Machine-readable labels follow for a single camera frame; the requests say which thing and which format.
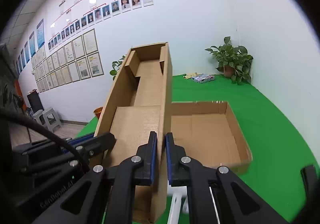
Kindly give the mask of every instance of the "potted plant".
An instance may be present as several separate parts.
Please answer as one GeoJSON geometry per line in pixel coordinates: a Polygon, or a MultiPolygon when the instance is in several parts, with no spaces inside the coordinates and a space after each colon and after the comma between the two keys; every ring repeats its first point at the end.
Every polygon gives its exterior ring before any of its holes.
{"type": "Polygon", "coordinates": [[[211,46],[205,49],[209,51],[219,62],[218,71],[223,72],[226,78],[231,78],[232,83],[251,82],[250,69],[253,57],[248,54],[244,46],[233,47],[230,37],[223,39],[223,46],[211,46]]]}

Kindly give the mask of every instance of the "orange bucket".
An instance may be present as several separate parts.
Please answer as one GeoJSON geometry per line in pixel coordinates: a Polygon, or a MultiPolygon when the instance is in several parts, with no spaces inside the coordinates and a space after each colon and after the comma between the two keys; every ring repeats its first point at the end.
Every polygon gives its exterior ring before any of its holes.
{"type": "Polygon", "coordinates": [[[96,115],[96,117],[99,119],[100,115],[101,115],[101,111],[102,111],[103,107],[99,107],[97,109],[95,109],[93,111],[93,113],[96,115]]]}

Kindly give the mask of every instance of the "cardboard box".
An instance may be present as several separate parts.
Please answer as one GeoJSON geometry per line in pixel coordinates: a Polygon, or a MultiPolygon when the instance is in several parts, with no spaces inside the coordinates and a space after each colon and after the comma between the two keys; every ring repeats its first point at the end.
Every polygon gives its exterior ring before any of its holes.
{"type": "Polygon", "coordinates": [[[134,47],[127,53],[110,89],[95,136],[111,132],[116,138],[112,151],[97,156],[90,165],[118,165],[136,154],[157,132],[158,175],[152,187],[136,187],[133,219],[155,222],[166,207],[167,166],[163,146],[170,131],[172,65],[168,43],[134,47]]]}
{"type": "Polygon", "coordinates": [[[174,143],[204,166],[244,173],[252,153],[227,102],[172,103],[174,143]]]}

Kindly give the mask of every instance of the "plant pot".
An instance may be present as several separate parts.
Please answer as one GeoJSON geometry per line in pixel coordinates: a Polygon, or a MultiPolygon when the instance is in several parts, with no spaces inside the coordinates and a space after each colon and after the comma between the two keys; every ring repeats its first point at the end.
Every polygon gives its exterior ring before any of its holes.
{"type": "Polygon", "coordinates": [[[231,78],[235,74],[235,69],[229,65],[223,67],[223,74],[226,78],[231,78]]]}

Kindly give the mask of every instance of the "black cable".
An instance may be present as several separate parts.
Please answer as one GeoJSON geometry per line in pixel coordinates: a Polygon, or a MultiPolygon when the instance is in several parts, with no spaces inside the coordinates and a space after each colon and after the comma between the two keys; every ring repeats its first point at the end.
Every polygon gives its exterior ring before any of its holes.
{"type": "Polygon", "coordinates": [[[10,122],[28,127],[38,132],[39,134],[45,136],[46,138],[50,139],[51,141],[56,142],[58,145],[69,150],[75,156],[75,158],[79,160],[85,172],[90,171],[90,168],[87,162],[83,159],[83,157],[78,153],[78,151],[73,146],[69,145],[66,141],[58,137],[56,134],[45,129],[43,126],[39,125],[32,119],[27,118],[25,115],[19,115],[19,114],[13,113],[4,108],[0,108],[0,118],[6,121],[10,121],[10,122]]]}

